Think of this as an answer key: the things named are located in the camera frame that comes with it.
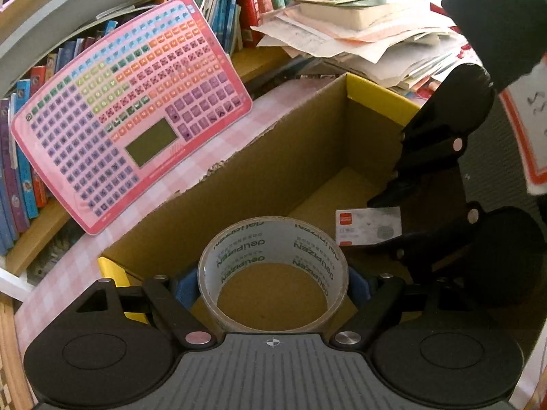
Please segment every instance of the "cardboard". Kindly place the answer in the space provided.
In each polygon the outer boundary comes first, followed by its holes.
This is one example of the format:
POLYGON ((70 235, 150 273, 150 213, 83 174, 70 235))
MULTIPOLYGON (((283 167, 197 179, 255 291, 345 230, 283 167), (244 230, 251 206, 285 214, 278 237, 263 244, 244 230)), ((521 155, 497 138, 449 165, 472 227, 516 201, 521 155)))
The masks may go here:
MULTIPOLYGON (((334 238, 336 210, 366 207, 389 181, 401 152, 401 130, 417 111, 416 105, 371 82, 342 76, 203 181, 149 214, 104 255, 139 278, 176 275, 196 264, 224 228, 266 215, 303 220, 334 238)), ((410 216, 401 208, 403 227, 408 223, 413 229, 427 228, 450 220, 465 207, 458 172, 441 173, 439 178, 439 183, 427 185, 435 189, 433 195, 426 187, 414 203, 409 202, 410 216), (434 217, 425 215, 420 195, 446 208, 437 208, 434 217)), ((391 272, 410 282, 407 270, 385 255, 362 260, 349 254, 348 259, 359 259, 367 274, 391 272)), ((355 311, 346 298, 325 335, 355 311)), ((192 312, 220 333, 201 299, 192 312)))

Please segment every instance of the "purple keys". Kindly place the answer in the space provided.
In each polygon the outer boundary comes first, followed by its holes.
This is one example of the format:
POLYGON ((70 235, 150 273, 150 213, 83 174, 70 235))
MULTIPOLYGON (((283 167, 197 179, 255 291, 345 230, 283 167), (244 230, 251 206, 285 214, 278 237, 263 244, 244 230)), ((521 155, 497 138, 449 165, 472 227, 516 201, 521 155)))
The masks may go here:
POLYGON ((169 118, 173 123, 177 123, 181 120, 181 118, 178 115, 178 112, 175 110, 173 105, 169 105, 167 108, 165 108, 165 112, 169 115, 169 118))
POLYGON ((209 122, 207 122, 207 119, 204 117, 201 117, 201 119, 198 120, 198 123, 201 126, 201 129, 205 129, 209 126, 209 122))
POLYGON ((200 102, 200 108, 203 109, 203 111, 207 111, 210 108, 209 103, 207 102, 207 100, 202 100, 200 102))
POLYGON ((209 119, 209 121, 211 123, 214 123, 217 121, 217 116, 215 116, 214 112, 208 112, 207 113, 207 118, 209 119))
POLYGON ((194 88, 192 90, 192 95, 194 96, 194 98, 197 99, 197 98, 201 97, 203 95, 203 93, 200 91, 199 88, 194 88))
POLYGON ((200 84, 200 88, 206 94, 211 90, 211 85, 208 82, 203 82, 200 84))
POLYGON ((201 114, 201 109, 199 106, 195 105, 190 108, 191 113, 194 115, 194 117, 198 117, 199 114, 201 114))
POLYGON ((182 118, 185 122, 191 122, 192 121, 192 114, 190 114, 188 111, 182 113, 182 118))
POLYGON ((175 108, 177 108, 179 111, 181 111, 182 108, 184 108, 184 102, 181 99, 177 99, 173 102, 173 105, 175 108))
POLYGON ((192 133, 190 132, 190 130, 186 127, 185 124, 181 124, 179 127, 178 127, 178 131, 181 133, 181 136, 184 140, 188 141, 192 138, 192 133))
POLYGON ((209 100, 209 103, 212 105, 216 105, 218 103, 218 97, 216 94, 211 94, 209 97, 207 97, 207 100, 209 100))

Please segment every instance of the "paper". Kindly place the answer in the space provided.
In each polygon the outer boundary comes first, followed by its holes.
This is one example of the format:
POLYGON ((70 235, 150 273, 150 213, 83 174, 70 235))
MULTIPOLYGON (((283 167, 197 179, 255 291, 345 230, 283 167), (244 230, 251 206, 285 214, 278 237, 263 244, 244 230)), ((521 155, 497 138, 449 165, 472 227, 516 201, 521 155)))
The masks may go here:
POLYGON ((277 18, 288 17, 291 20, 327 34, 332 38, 366 42, 379 41, 387 37, 400 35, 402 32, 406 31, 413 31, 412 35, 417 35, 422 32, 450 33, 453 32, 453 30, 450 29, 450 26, 455 25, 449 17, 431 12, 430 10, 416 8, 409 8, 382 17, 372 23, 367 29, 360 31, 343 28, 334 23, 306 17, 300 11, 299 6, 286 9, 276 16, 277 18))
POLYGON ((287 46, 314 57, 330 58, 344 52, 344 45, 341 41, 332 38, 326 39, 325 35, 320 32, 317 35, 283 20, 273 19, 262 26, 252 26, 252 29, 281 40, 287 46))
POLYGON ((402 228, 398 206, 336 212, 336 243, 340 246, 378 244, 400 236, 402 228))
POLYGON ((458 53, 466 42, 463 36, 456 34, 455 37, 442 37, 438 46, 405 42, 394 45, 376 63, 352 56, 336 57, 336 60, 363 73, 374 83, 389 88, 400 83, 413 71, 423 69, 431 60, 439 56, 442 59, 450 53, 458 53))

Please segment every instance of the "keyboard key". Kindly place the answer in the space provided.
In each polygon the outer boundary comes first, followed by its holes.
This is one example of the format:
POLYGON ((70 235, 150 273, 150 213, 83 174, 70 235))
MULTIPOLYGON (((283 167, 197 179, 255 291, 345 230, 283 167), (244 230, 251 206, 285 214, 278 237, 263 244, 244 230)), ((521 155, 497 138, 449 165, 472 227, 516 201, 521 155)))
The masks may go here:
POLYGON ((201 129, 205 129, 209 126, 209 122, 207 122, 207 119, 204 117, 201 117, 201 119, 198 120, 198 123, 201 126, 201 129))
POLYGON ((185 124, 181 124, 177 129, 184 140, 189 141, 192 138, 192 133, 185 124))

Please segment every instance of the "white shelf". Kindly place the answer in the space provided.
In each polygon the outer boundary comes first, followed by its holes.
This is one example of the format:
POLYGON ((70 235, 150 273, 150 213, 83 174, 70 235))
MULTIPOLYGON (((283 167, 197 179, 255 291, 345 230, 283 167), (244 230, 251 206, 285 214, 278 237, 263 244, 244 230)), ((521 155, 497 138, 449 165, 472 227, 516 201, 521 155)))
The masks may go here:
POLYGON ((0 94, 78 26, 137 0, 15 0, 0 14, 0 94))

